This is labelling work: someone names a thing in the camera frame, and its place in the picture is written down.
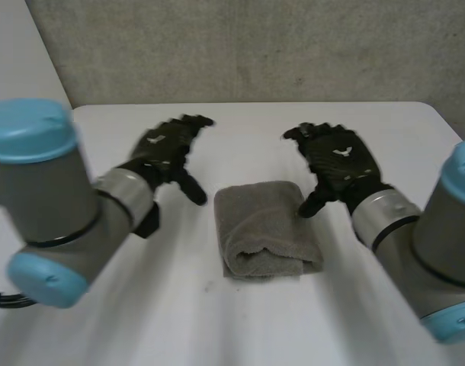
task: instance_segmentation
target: gray towel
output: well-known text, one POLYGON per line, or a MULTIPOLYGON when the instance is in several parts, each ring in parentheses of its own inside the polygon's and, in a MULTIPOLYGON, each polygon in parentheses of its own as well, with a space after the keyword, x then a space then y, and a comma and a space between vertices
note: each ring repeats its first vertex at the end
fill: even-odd
POLYGON ((322 255, 311 223, 296 215, 302 202, 299 187, 289 181, 218 191, 214 212, 226 264, 224 276, 298 276, 320 271, 322 255))

